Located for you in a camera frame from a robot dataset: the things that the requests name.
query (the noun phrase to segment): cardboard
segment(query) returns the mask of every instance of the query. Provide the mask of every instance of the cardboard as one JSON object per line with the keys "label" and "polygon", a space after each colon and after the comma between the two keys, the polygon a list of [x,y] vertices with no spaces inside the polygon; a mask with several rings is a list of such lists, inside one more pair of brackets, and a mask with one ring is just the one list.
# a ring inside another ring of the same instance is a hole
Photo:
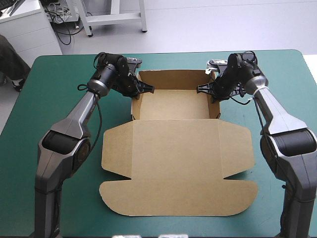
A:
{"label": "cardboard", "polygon": [[154,94],[132,100],[134,121],[104,134],[102,167],[131,180],[106,181],[103,201],[128,216],[229,216],[257,194],[252,181],[224,179],[254,166],[250,131],[217,119],[219,103],[197,94],[202,70],[141,71]]}

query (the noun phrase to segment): unfolded cardboard flap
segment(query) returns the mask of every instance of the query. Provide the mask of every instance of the unfolded cardboard flap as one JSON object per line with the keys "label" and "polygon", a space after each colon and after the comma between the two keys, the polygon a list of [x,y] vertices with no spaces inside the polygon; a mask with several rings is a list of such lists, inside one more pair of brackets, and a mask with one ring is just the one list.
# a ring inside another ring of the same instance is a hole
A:
{"label": "unfolded cardboard flap", "polygon": [[[132,156],[122,143],[133,143]],[[107,130],[104,145],[102,167],[131,175],[100,186],[104,202],[119,214],[229,216],[257,194],[252,181],[224,180],[254,165],[251,135],[241,126],[219,119],[135,120]]]}
{"label": "unfolded cardboard flap", "polygon": [[257,194],[252,181],[224,178],[254,165],[250,131],[221,121],[219,103],[197,94],[203,70],[141,71],[154,94],[132,100],[134,121],[104,134],[102,167],[131,180],[106,181],[100,194],[128,216],[229,216]]}

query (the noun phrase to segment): white table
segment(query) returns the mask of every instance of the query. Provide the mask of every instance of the white table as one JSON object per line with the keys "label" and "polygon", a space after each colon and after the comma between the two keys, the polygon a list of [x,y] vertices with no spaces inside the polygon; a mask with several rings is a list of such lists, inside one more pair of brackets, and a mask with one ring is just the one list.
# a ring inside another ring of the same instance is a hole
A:
{"label": "white table", "polygon": [[0,34],[8,39],[28,65],[32,66],[39,56],[62,54],[38,0],[25,0],[12,16],[5,10],[2,12]]}

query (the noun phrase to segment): person's leg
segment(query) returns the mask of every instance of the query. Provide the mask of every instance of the person's leg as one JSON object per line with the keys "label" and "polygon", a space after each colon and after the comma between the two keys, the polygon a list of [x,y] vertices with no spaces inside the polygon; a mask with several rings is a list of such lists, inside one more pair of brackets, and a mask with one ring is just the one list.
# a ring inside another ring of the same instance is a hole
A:
{"label": "person's leg", "polygon": [[2,35],[0,35],[0,71],[11,80],[19,80],[17,84],[13,83],[17,91],[21,90],[30,72],[30,67]]}

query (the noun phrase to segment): cardboard box lid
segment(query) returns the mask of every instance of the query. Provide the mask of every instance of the cardboard box lid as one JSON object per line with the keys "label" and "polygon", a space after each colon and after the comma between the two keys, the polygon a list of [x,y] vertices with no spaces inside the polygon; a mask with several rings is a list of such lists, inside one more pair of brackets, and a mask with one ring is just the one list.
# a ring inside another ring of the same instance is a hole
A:
{"label": "cardboard box lid", "polygon": [[106,181],[104,202],[128,216],[229,216],[257,194],[224,178],[254,165],[250,131],[219,119],[135,120],[104,134],[102,167],[131,180]]}
{"label": "cardboard box lid", "polygon": [[132,99],[133,119],[214,119],[220,116],[219,102],[197,94],[196,87],[210,82],[204,70],[140,71],[139,80],[153,85],[154,93]]}

